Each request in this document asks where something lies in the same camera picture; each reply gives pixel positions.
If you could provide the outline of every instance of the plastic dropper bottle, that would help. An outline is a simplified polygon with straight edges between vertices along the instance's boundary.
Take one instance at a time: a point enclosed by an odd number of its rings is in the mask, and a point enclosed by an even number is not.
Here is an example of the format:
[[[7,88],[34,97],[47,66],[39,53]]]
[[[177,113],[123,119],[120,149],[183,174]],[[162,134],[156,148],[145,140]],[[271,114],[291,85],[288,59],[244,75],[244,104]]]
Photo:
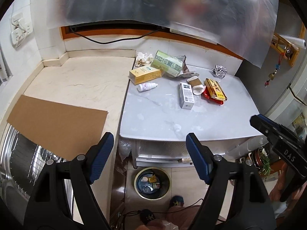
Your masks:
[[[139,92],[148,91],[158,86],[157,83],[143,83],[137,85],[137,89]]]

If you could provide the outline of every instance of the yellow box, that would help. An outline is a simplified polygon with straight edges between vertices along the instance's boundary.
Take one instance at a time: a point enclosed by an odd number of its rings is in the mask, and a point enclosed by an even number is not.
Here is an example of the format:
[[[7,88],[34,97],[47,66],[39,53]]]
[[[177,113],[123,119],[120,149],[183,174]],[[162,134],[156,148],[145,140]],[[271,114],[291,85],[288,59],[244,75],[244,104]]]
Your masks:
[[[220,87],[220,84],[217,81],[213,79],[206,79],[205,85],[208,88],[208,92],[210,93],[211,98],[222,101],[227,100],[225,93],[223,92],[222,88]]]
[[[150,65],[133,69],[129,73],[129,79],[135,85],[160,78],[161,76],[161,70],[151,67]]]

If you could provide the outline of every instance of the brown cardboard sheet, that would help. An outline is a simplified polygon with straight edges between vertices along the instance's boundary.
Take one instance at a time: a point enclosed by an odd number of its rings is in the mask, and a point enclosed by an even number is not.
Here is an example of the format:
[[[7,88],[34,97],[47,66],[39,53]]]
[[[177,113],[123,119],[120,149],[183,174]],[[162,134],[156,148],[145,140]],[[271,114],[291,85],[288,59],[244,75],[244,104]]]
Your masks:
[[[22,95],[7,122],[32,142],[70,161],[99,142],[107,114]]]

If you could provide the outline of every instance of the white box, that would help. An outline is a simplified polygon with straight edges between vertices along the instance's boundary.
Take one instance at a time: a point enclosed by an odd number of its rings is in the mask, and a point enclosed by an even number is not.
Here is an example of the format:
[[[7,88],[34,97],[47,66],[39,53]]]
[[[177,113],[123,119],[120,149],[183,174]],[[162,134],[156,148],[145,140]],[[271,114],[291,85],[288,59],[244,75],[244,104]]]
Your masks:
[[[180,107],[191,110],[194,105],[192,86],[181,82],[179,85]]]

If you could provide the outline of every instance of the person's hand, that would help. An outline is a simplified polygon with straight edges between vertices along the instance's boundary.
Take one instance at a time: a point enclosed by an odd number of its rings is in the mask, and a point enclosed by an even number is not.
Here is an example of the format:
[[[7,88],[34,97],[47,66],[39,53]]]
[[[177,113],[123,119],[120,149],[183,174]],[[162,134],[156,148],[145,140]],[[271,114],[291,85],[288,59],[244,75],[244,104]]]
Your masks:
[[[286,183],[286,173],[288,170],[288,165],[286,163],[283,164],[281,167],[281,172],[278,177],[277,183],[275,187],[272,189],[272,191],[269,194],[269,198],[271,201],[279,201],[281,196],[281,191],[284,189],[285,183]],[[298,201],[305,190],[306,182],[303,184],[302,187],[300,187],[298,190],[294,191],[291,194],[291,199]]]

